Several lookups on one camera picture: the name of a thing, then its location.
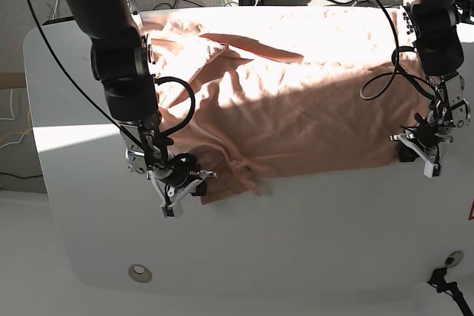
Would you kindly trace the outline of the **right round table grommet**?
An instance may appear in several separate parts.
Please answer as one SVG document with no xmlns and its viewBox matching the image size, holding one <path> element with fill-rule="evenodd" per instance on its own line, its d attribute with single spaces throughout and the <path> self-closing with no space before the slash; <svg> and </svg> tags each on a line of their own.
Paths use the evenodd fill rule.
<svg viewBox="0 0 474 316">
<path fill-rule="evenodd" d="M 464 259 L 464 252 L 462 250 L 456 250 L 451 252 L 445 259 L 444 265 L 446 268 L 453 268 L 462 262 Z"/>
</svg>

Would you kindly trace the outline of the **red warning sticker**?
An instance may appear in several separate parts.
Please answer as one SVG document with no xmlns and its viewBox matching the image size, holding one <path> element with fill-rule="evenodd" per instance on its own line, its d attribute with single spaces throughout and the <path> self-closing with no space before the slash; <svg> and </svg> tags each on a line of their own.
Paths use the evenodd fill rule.
<svg viewBox="0 0 474 316">
<path fill-rule="evenodd" d="M 469 216 L 468 216 L 468 220 L 469 221 L 473 221 L 474 220 L 474 201 L 471 205 L 471 208 L 470 208 L 470 213 L 469 213 Z"/>
</svg>

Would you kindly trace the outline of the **round metal table grommet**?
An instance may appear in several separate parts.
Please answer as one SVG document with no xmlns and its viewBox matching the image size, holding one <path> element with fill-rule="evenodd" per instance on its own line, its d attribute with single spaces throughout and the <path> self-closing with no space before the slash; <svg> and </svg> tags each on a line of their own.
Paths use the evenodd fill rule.
<svg viewBox="0 0 474 316">
<path fill-rule="evenodd" d="M 149 283 L 152 278 L 152 272 L 143 265 L 133 264 L 128 268 L 128 275 L 137 283 Z"/>
</svg>

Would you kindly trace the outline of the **salmon pink T-shirt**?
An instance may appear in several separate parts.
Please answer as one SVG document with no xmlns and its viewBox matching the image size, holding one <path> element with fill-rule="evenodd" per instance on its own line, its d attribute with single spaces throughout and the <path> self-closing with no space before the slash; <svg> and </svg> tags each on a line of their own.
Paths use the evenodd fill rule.
<svg viewBox="0 0 474 316">
<path fill-rule="evenodd" d="M 195 93 L 195 114 L 172 151 L 217 173 L 203 204 L 259 195 L 262 178 L 391 164 L 389 137 L 427 111 L 399 75 L 381 97 L 360 96 L 382 89 L 395 46 L 408 42 L 399 10 L 193 8 L 156 13 L 144 30 L 153 72 Z"/>
</svg>

